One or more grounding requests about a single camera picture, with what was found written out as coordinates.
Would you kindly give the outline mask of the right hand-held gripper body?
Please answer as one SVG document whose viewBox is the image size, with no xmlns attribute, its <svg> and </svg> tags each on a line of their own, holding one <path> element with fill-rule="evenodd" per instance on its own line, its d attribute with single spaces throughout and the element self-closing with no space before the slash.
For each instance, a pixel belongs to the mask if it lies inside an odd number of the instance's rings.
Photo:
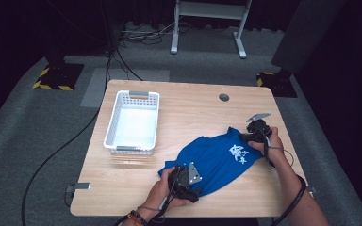
<svg viewBox="0 0 362 226">
<path fill-rule="evenodd" d="M 247 120 L 248 134 L 256 135 L 257 141 L 265 141 L 272 135 L 270 126 L 264 122 L 264 118 L 269 117 L 271 113 L 257 113 Z"/>
</svg>

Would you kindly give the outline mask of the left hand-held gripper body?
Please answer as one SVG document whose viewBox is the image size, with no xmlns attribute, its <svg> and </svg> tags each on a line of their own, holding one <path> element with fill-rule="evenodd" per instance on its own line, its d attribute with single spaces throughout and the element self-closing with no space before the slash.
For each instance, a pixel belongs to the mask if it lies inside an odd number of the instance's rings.
<svg viewBox="0 0 362 226">
<path fill-rule="evenodd" d="M 201 181 L 202 176 L 199 174 L 193 162 L 190 162 L 188 166 L 176 165 L 174 171 L 168 178 L 170 192 L 174 197 L 182 197 L 183 188 L 192 188 L 194 184 Z"/>
</svg>

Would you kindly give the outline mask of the blue t-shirt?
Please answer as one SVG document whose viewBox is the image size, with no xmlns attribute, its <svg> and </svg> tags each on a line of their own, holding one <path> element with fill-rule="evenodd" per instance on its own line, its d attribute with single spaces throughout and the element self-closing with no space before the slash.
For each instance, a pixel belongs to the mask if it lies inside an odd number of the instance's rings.
<svg viewBox="0 0 362 226">
<path fill-rule="evenodd" d="M 200 190 L 200 197 L 203 197 L 233 182 L 262 157 L 260 151 L 240 137 L 239 130 L 229 127 L 223 135 L 196 138 L 180 151 L 175 160 L 166 161 L 158 174 L 192 162 L 202 180 L 191 187 Z"/>
</svg>

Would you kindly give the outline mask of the white plastic basket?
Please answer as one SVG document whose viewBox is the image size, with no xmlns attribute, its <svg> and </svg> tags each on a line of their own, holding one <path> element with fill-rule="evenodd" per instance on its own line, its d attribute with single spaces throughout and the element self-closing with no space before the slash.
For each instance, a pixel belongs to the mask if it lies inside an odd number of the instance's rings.
<svg viewBox="0 0 362 226">
<path fill-rule="evenodd" d="M 117 92 L 104 139 L 104 147 L 113 154 L 152 155 L 160 94 L 150 91 Z"/>
</svg>

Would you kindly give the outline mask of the person's left hand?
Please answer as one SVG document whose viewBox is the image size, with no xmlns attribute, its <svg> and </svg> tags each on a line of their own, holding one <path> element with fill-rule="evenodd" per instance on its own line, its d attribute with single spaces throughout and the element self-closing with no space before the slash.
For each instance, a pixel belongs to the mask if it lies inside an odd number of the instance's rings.
<svg viewBox="0 0 362 226">
<path fill-rule="evenodd" d="M 160 212 L 159 207 L 165 200 L 169 201 L 167 205 L 168 210 L 191 204 L 191 201 L 189 200 L 181 200 L 169 197 L 170 190 L 168 186 L 168 177 L 174 170 L 175 167 L 162 171 L 160 180 L 153 185 L 145 202 L 137 208 L 137 212 L 146 221 L 150 221 Z"/>
</svg>

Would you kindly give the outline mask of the person's right hand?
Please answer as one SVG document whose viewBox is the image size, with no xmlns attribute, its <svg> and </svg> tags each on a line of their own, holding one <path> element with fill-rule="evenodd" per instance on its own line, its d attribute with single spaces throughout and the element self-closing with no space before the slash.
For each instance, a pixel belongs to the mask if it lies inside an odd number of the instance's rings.
<svg viewBox="0 0 362 226">
<path fill-rule="evenodd" d="M 275 169 L 279 168 L 280 163 L 288 162 L 284 155 L 283 143 L 278 136 L 278 129 L 271 128 L 271 135 L 266 138 L 264 143 L 249 141 L 248 145 L 260 151 L 268 163 Z"/>
</svg>

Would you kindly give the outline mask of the black yellow-striped stand base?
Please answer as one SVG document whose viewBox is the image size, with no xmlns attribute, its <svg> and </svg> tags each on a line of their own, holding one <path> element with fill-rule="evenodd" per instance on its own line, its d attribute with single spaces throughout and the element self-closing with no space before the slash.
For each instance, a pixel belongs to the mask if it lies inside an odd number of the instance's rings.
<svg viewBox="0 0 362 226">
<path fill-rule="evenodd" d="M 260 87 L 270 89 L 274 97 L 296 98 L 297 94 L 290 77 L 290 73 L 261 72 L 256 75 L 256 81 Z"/>
<path fill-rule="evenodd" d="M 83 64 L 66 63 L 60 68 L 47 65 L 33 85 L 33 89 L 75 90 L 75 84 L 83 69 Z"/>
</svg>

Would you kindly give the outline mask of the dark grey column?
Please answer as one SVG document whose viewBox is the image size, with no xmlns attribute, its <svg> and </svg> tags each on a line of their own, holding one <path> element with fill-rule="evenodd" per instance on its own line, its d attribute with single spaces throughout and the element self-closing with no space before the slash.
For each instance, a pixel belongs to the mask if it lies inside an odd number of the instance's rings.
<svg viewBox="0 0 362 226">
<path fill-rule="evenodd" d="M 273 55 L 281 74 L 299 73 L 347 0 L 302 0 Z"/>
</svg>

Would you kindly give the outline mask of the white metal stand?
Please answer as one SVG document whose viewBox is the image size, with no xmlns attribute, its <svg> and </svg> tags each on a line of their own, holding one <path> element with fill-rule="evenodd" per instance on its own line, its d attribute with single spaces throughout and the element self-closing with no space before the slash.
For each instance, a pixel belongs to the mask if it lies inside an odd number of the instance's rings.
<svg viewBox="0 0 362 226">
<path fill-rule="evenodd" d="M 243 46 L 241 35 L 249 15 L 251 4 L 252 0 L 246 0 L 244 5 L 225 5 L 176 0 L 174 7 L 173 38 L 170 52 L 173 55 L 178 52 L 179 21 L 182 16 L 228 19 L 239 21 L 239 30 L 233 33 L 233 38 L 238 49 L 239 57 L 245 59 L 247 53 Z"/>
</svg>

